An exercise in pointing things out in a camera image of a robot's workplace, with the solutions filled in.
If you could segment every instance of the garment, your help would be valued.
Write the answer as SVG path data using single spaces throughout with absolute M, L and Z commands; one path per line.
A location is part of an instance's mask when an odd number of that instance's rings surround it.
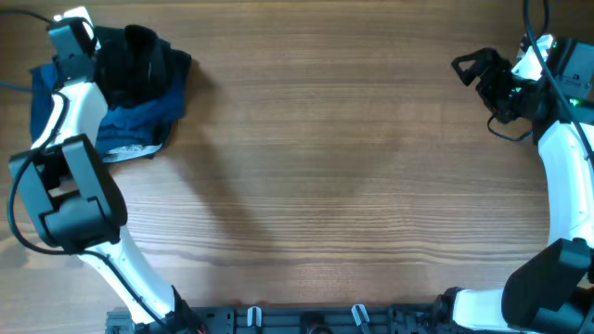
M 185 112 L 190 55 L 172 50 L 162 40 L 152 45 L 151 41 L 156 41 L 151 39 L 156 38 L 154 32 L 132 27 L 124 30 L 96 27 L 102 44 L 97 54 L 96 82 L 109 105 L 99 126 L 96 150 L 105 162 L 154 156 L 163 147 L 172 125 Z M 145 47 L 129 49 L 127 44 L 133 43 L 130 36 L 141 36 L 143 41 L 139 44 Z M 150 55 L 156 53 L 162 54 L 161 66 L 153 65 L 154 57 Z M 116 64 L 115 59 L 122 57 L 127 60 Z M 54 63 L 32 69 L 31 74 L 33 88 L 52 89 L 63 83 Z M 33 96 L 30 129 L 33 141 L 44 131 L 52 108 L 51 96 Z

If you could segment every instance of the blue cloth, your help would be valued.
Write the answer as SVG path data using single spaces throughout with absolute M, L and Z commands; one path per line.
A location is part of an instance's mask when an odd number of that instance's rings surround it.
M 96 150 L 101 156 L 105 156 L 115 148 L 131 146 L 156 146 L 157 150 L 162 148 L 173 123 L 184 117 L 184 92 L 191 60 L 191 58 L 182 57 L 184 55 L 179 55 L 181 62 L 178 62 L 178 65 L 180 66 L 174 67 L 171 85 L 163 96 L 134 108 L 116 106 L 108 110 L 97 134 Z M 31 74 L 34 89 L 50 89 L 58 81 L 58 71 L 53 63 L 32 69 Z M 51 96 L 33 96 L 30 127 L 33 141 L 44 131 L 53 107 Z M 155 151 L 151 151 L 149 156 L 152 157 L 154 153 Z

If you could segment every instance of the wood grain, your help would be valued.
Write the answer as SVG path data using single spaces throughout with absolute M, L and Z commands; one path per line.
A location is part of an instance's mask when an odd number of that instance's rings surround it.
M 4 3 L 48 16 L 81 4 Z M 196 60 L 168 148 L 111 168 L 133 237 L 192 304 L 428 302 L 499 288 L 545 246 L 536 149 L 491 136 L 449 66 L 485 46 L 515 57 L 518 1 L 84 5 L 97 24 L 148 26 Z M 554 32 L 591 38 L 594 4 L 553 5 Z M 0 78 L 26 84 L 50 59 L 43 28 L 2 18 Z M 0 161 L 30 145 L 29 103 L 0 91 Z M 6 163 L 0 174 L 4 211 Z M 20 203 L 17 216 L 39 242 Z M 0 301 L 1 333 L 100 333 L 123 306 L 77 259 L 25 251 L 4 216 Z

